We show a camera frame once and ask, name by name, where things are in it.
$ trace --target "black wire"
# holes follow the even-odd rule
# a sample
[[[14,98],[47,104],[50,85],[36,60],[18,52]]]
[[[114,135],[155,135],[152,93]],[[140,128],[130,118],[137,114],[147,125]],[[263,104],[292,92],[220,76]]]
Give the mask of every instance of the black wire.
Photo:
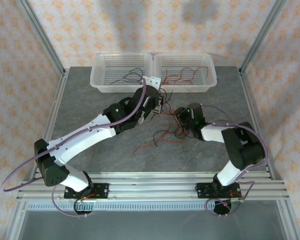
[[[85,215],[85,214],[88,215],[88,214],[90,214],[91,211],[78,211],[78,210],[77,210],[76,205],[77,205],[77,202],[80,201],[80,200],[81,200],[81,198],[79,198],[79,199],[77,199],[77,200],[74,201],[74,204],[73,204],[73,210],[74,210],[74,212],[75,212],[77,215]]]
[[[130,80],[124,80],[124,79],[119,79],[119,80],[111,82],[109,85],[114,84],[114,83],[119,82],[119,81],[124,81],[126,83],[140,83],[139,80],[131,80],[131,79]]]
[[[139,70],[142,72],[142,74],[140,75],[140,74],[138,74],[138,73],[136,73],[136,72],[132,72],[132,71],[134,71],[134,70],[136,70],[136,69],[139,69]],[[138,75],[138,76],[140,77],[140,79],[139,79],[139,80],[136,80],[136,79],[129,79],[129,78],[127,78],[129,75],[132,75],[132,74]],[[112,85],[112,84],[117,83],[117,82],[119,82],[119,81],[124,81],[124,82],[126,82],[126,83],[139,83],[139,84],[142,84],[142,83],[141,83],[141,80],[142,80],[143,76],[144,76],[144,71],[142,71],[141,68],[136,67],[136,68],[130,70],[128,74],[126,74],[125,76],[123,76],[123,77],[122,77],[123,79],[119,79],[119,80],[113,81],[113,82],[111,82],[109,85]]]
[[[169,96],[169,98],[168,98],[168,94],[167,94],[167,92],[163,89],[163,88],[160,88],[160,90],[163,90],[163,92],[164,92],[164,95],[165,95],[165,101],[162,103],[162,104],[167,104],[168,106],[169,106],[169,112],[165,112],[163,109],[162,109],[162,112],[163,113],[165,113],[165,114],[168,114],[168,115],[171,115],[172,117],[173,117],[173,119],[174,119],[174,121],[176,122],[176,124],[179,126],[179,122],[178,122],[178,120],[176,119],[176,116],[174,115],[174,114],[172,114],[172,113],[170,113],[171,112],[171,105],[169,104],[169,101],[171,100],[171,96],[172,96],[172,94],[173,94],[173,91],[171,91],[171,94],[170,94],[170,96]],[[160,133],[160,132],[166,132],[166,133],[171,133],[171,134],[173,134],[176,138],[178,138],[178,139],[184,139],[184,138],[194,138],[193,136],[191,137],[191,136],[189,136],[189,133],[191,132],[190,130],[186,133],[185,132],[185,129],[182,127],[182,132],[179,134],[179,135],[177,135],[177,132],[180,130],[180,127],[177,127],[174,131],[167,131],[167,130],[159,130],[159,131],[156,131],[155,133],[154,133],[154,135],[153,135],[153,143],[154,143],[154,145],[156,146],[156,147],[158,147],[158,145],[157,145],[157,143],[156,143],[156,135],[158,134],[158,133]]]

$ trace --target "glass panel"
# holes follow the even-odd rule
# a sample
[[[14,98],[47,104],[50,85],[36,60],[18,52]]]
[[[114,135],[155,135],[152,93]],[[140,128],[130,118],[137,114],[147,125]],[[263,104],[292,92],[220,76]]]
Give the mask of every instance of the glass panel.
[[[28,210],[20,240],[287,239],[276,201],[246,201],[227,217],[206,211],[100,211],[87,218]]]

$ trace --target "wire bundle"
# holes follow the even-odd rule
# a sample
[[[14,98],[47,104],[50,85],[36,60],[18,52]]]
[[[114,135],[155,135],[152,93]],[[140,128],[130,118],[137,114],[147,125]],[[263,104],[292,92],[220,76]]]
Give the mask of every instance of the wire bundle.
[[[170,101],[171,99],[171,96],[173,94],[173,91],[171,92],[169,98],[168,98],[168,94],[167,92],[163,89],[163,88],[160,88],[160,90],[163,90],[164,94],[165,94],[165,98],[164,98],[164,102],[163,102],[163,106],[165,104],[167,104],[169,106],[169,110],[168,112],[165,112],[163,109],[162,109],[162,112],[166,115],[170,115],[173,117],[174,121],[176,122],[177,124],[177,128],[173,131],[171,131],[171,121],[169,119],[169,125],[168,125],[168,128],[167,130],[158,130],[156,131],[154,134],[153,134],[153,143],[150,143],[148,145],[145,145],[145,146],[139,146],[137,147],[133,152],[135,153],[136,151],[138,151],[139,149],[144,149],[144,148],[147,148],[147,147],[150,147],[150,146],[156,146],[158,147],[158,142],[159,141],[163,141],[165,143],[170,143],[170,144],[183,144],[186,140],[186,138],[194,138],[193,136],[189,136],[189,133],[190,133],[190,130],[188,130],[187,132],[185,131],[185,129],[183,127],[181,127],[180,123],[178,122],[178,120],[176,119],[176,116],[174,115],[174,113],[172,112],[171,110],[171,105],[168,103],[168,101]],[[159,133],[163,133],[157,140],[156,140],[156,135],[159,134]],[[167,135],[174,135],[174,137],[176,137],[177,139],[179,139],[179,141],[172,141],[172,140],[166,140],[165,137]]]
[[[140,70],[140,71],[141,71],[141,74],[135,72],[134,70]],[[129,79],[129,78],[127,78],[127,77],[130,76],[130,75],[132,75],[132,76],[135,75],[135,77],[138,77],[138,76],[139,76],[139,79]],[[119,81],[123,81],[123,82],[126,82],[126,83],[138,83],[138,84],[142,84],[142,83],[141,83],[141,80],[142,80],[143,76],[144,76],[144,71],[142,71],[141,68],[136,67],[136,68],[130,70],[128,74],[124,75],[124,76],[122,77],[123,79],[119,79],[119,80],[113,81],[113,82],[111,82],[109,85],[112,85],[112,84],[117,83],[117,82],[119,82]]]
[[[200,66],[198,67],[196,70],[193,70],[192,68],[190,67],[184,67],[181,71],[180,71],[180,75],[177,75],[177,74],[172,74],[172,75],[169,75],[168,76],[168,69],[166,68],[165,69],[165,78],[162,82],[162,85],[170,85],[170,81],[173,82],[173,84],[175,85],[177,83],[177,81],[183,81],[183,82],[189,82],[191,83],[191,85],[193,85],[193,80],[195,79],[195,76],[196,76],[196,73],[198,72],[199,69],[201,68],[206,68],[206,77],[208,76],[208,73],[209,73],[209,69],[206,67],[206,66]],[[190,79],[183,79],[183,71],[186,70],[186,69],[189,69],[193,72],[193,76],[192,78]]]

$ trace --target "clear plastic basket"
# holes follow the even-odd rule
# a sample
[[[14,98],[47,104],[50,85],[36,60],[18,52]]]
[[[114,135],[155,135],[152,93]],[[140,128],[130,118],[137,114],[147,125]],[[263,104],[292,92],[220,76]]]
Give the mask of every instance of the clear plastic basket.
[[[150,53],[99,53],[95,55],[90,84],[102,93],[134,93],[142,85],[138,82],[142,72],[146,77],[153,75]]]
[[[207,53],[157,53],[153,69],[166,92],[204,93],[217,84],[215,65]]]

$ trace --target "red wire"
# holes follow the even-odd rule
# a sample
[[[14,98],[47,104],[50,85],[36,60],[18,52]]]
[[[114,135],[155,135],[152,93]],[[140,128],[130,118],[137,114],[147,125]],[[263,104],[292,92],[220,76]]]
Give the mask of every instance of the red wire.
[[[179,76],[179,75],[176,75],[176,74],[173,74],[173,75],[169,75],[169,76],[168,76],[168,69],[166,68],[166,69],[165,69],[165,79],[163,80],[162,85],[169,85],[170,83],[169,83],[169,80],[167,81],[167,79],[170,78],[170,77],[179,77],[179,78],[176,79],[176,80],[171,80],[171,81],[174,82],[174,84],[176,84],[177,81],[183,81],[183,82],[190,82],[191,85],[193,85],[194,83],[193,83],[192,81],[195,79],[195,75],[196,75],[197,71],[198,71],[199,69],[201,69],[201,68],[206,68],[206,76],[208,76],[208,74],[209,74],[209,68],[207,68],[206,66],[200,66],[200,67],[198,67],[196,70],[193,70],[193,69],[190,68],[190,67],[184,67],[184,68],[180,71],[180,76]],[[182,79],[182,72],[183,72],[183,70],[185,70],[185,69],[190,69],[191,71],[193,71],[193,77],[192,77],[191,79]]]
[[[171,110],[169,110],[169,113],[163,112],[164,114],[174,114]]]
[[[167,140],[164,140],[164,139],[162,138],[162,141],[164,141],[164,142],[166,142],[166,143],[170,143],[170,144],[182,144],[182,143],[185,142],[185,140],[186,140],[185,137],[183,138],[182,141],[167,141]]]
[[[231,193],[231,198],[233,198],[234,197],[234,195],[237,195],[237,196],[239,196],[239,197],[243,197],[240,193],[238,193],[238,192],[233,192],[232,190],[230,190],[230,193]]]
[[[158,143],[160,140],[162,140],[162,139],[165,137],[165,135],[169,132],[169,130],[170,130],[170,125],[171,125],[171,122],[170,122],[170,119],[169,119],[169,126],[168,126],[168,129],[165,131],[164,134],[162,134],[162,135],[159,137],[159,139],[158,139],[155,143],[151,143],[151,144],[148,144],[148,145],[145,145],[145,146],[139,146],[139,147],[137,147],[137,148],[133,151],[133,153],[135,153],[135,152],[138,151],[139,149],[144,149],[144,148],[147,148],[147,147],[150,147],[150,146],[152,146],[152,145],[157,144],[157,143]]]

